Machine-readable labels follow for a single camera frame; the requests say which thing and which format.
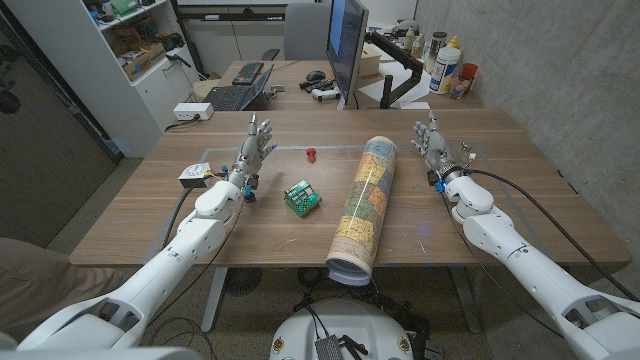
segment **power strip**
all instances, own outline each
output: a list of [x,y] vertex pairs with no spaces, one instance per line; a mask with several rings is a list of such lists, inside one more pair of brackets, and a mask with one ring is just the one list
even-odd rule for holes
[[200,120],[209,120],[213,115],[213,106],[210,103],[180,103],[173,113],[179,121],[192,120],[196,114],[200,115]]

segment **robotic arm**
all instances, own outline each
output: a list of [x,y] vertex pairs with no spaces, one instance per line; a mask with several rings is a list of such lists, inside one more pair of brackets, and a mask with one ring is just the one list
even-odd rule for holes
[[153,314],[196,261],[222,246],[243,192],[258,186],[262,161],[275,149],[269,120],[253,114],[249,133],[226,181],[202,194],[173,240],[117,290],[60,310],[34,330],[17,350],[126,349],[137,345]]
[[429,184],[456,204],[452,215],[469,242],[511,271],[580,359],[638,358],[640,304],[581,284],[528,243],[493,204],[491,193],[463,172],[470,148],[463,144],[452,155],[433,112],[429,118],[427,125],[416,122],[418,141],[412,143],[427,165]]

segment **robot finger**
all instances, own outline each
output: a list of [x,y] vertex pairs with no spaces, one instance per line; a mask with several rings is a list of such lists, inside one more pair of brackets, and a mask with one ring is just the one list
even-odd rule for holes
[[251,115],[251,121],[249,122],[249,135],[258,134],[258,129],[256,127],[256,113]]
[[268,143],[269,140],[271,140],[272,137],[273,137],[273,134],[266,134],[266,135],[260,136],[260,139],[258,139],[258,148],[262,149],[264,145]]
[[262,124],[260,124],[260,126],[258,127],[258,131],[259,132],[265,131],[266,129],[269,128],[269,124],[271,124],[271,120],[267,119],[263,121]]
[[275,149],[278,146],[278,144],[273,143],[267,147],[265,147],[264,149],[262,149],[262,159],[266,158],[267,155],[269,155],[273,149]]

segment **computer monitor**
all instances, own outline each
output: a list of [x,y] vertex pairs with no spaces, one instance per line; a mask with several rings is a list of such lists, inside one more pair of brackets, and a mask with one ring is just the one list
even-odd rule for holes
[[355,90],[368,17],[369,10],[358,0],[331,4],[327,56],[345,104]]

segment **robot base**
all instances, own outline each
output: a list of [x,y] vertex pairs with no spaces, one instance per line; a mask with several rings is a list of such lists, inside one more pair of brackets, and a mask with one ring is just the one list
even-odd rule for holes
[[[311,308],[318,314],[329,335],[338,338],[347,335],[364,345],[369,355],[359,354],[362,359],[413,359],[409,339],[402,326],[375,306],[345,298],[318,301],[311,304]],[[320,322],[317,324],[320,338],[325,338]],[[269,359],[317,359],[315,341],[313,317],[307,309],[301,309],[276,331]],[[353,358],[344,347],[340,348],[340,352],[343,359]]]

